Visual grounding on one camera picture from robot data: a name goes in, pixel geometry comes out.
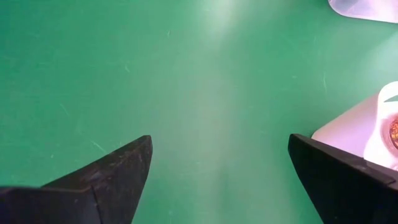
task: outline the green table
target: green table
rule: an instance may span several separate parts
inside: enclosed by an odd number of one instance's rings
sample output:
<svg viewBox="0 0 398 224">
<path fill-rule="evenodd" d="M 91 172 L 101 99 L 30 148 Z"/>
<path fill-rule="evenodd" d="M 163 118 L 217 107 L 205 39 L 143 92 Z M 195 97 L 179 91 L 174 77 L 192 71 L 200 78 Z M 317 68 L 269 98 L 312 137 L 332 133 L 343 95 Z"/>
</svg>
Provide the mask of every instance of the green table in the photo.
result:
<svg viewBox="0 0 398 224">
<path fill-rule="evenodd" d="M 143 134 L 134 223 L 321 223 L 287 153 L 397 80 L 395 24 L 326 0 L 0 2 L 0 184 Z"/>
</svg>

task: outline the green surface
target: green surface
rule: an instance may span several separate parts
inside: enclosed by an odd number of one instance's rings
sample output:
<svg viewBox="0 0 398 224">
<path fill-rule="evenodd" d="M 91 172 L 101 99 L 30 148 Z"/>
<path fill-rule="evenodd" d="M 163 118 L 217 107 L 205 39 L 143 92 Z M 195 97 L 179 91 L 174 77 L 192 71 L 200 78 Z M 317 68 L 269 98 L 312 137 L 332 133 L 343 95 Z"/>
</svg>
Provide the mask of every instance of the green surface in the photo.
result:
<svg viewBox="0 0 398 224">
<path fill-rule="evenodd" d="M 151 134 L 134 223 L 321 223 L 288 136 L 397 80 L 396 49 L 326 0 L 0 1 L 0 184 Z"/>
</svg>

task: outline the white plastic container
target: white plastic container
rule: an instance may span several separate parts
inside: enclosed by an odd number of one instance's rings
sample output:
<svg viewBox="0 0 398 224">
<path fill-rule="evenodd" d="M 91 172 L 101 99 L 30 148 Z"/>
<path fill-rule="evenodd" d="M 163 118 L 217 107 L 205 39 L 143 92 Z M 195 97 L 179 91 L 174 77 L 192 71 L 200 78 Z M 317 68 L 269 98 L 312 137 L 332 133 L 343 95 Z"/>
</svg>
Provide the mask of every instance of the white plastic container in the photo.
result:
<svg viewBox="0 0 398 224">
<path fill-rule="evenodd" d="M 354 106 L 324 127 L 312 138 L 350 152 L 367 161 L 398 170 L 398 82 L 384 86 L 379 93 Z"/>
</svg>

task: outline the scratch on surface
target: scratch on surface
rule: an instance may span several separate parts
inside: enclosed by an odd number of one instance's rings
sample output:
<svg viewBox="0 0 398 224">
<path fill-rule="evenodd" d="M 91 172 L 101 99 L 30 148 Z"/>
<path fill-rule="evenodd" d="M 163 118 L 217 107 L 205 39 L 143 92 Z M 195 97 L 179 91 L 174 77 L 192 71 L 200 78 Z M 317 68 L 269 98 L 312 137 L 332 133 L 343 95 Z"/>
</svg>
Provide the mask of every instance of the scratch on surface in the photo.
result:
<svg viewBox="0 0 398 224">
<path fill-rule="evenodd" d="M 70 114 L 69 114 L 68 110 L 66 109 L 66 107 L 65 107 L 62 103 L 60 103 L 60 106 L 61 106 L 63 112 L 65 112 L 65 114 L 66 114 L 68 117 L 70 117 Z"/>
<path fill-rule="evenodd" d="M 106 153 L 106 152 L 105 152 L 105 149 L 102 148 L 97 142 L 94 142 L 93 140 L 90 140 L 90 142 L 93 143 L 93 145 L 95 145 L 98 149 L 100 149 L 101 151 L 103 151 L 104 153 Z"/>
<path fill-rule="evenodd" d="M 129 69 L 129 67 L 127 65 L 124 65 L 124 69 L 125 69 L 126 72 L 130 73 L 130 69 Z"/>
<path fill-rule="evenodd" d="M 328 87 L 326 85 L 326 74 L 323 73 L 323 88 L 325 89 L 325 93 L 328 93 Z"/>
</svg>

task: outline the orange food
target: orange food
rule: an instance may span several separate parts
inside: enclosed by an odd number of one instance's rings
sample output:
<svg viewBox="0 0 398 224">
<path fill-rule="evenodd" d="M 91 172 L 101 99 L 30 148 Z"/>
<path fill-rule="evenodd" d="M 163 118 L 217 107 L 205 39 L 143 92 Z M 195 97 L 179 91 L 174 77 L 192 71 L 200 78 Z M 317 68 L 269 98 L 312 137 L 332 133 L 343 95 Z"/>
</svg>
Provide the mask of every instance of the orange food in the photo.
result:
<svg viewBox="0 0 398 224">
<path fill-rule="evenodd" d="M 398 119 L 395 119 L 390 125 L 390 139 L 395 148 L 398 149 Z"/>
</svg>

